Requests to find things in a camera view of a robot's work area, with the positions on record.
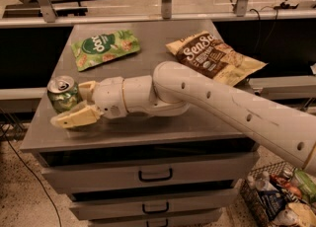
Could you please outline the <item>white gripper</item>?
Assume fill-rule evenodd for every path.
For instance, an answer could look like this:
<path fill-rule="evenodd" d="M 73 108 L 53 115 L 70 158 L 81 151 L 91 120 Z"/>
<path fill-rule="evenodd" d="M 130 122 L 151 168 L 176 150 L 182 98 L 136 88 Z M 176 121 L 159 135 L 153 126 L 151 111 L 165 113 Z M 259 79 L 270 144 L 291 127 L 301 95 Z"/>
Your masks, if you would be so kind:
<path fill-rule="evenodd" d="M 123 100 L 123 78 L 107 78 L 99 83 L 87 81 L 78 85 L 83 100 L 70 111 L 54 116 L 50 123 L 59 128 L 73 128 L 96 123 L 102 115 L 113 119 L 125 117 L 127 110 Z"/>

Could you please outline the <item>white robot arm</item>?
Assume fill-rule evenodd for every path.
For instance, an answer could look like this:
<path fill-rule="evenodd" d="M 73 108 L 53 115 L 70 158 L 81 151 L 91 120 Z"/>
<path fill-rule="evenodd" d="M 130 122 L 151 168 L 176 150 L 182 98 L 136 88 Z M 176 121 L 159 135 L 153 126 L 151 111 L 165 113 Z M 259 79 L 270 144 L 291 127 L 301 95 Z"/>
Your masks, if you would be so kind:
<path fill-rule="evenodd" d="M 83 101 L 53 117 L 53 125 L 72 128 L 132 113 L 175 116 L 193 104 L 316 175 L 315 115 L 218 83 L 178 62 L 164 61 L 152 75 L 84 82 L 79 93 Z"/>

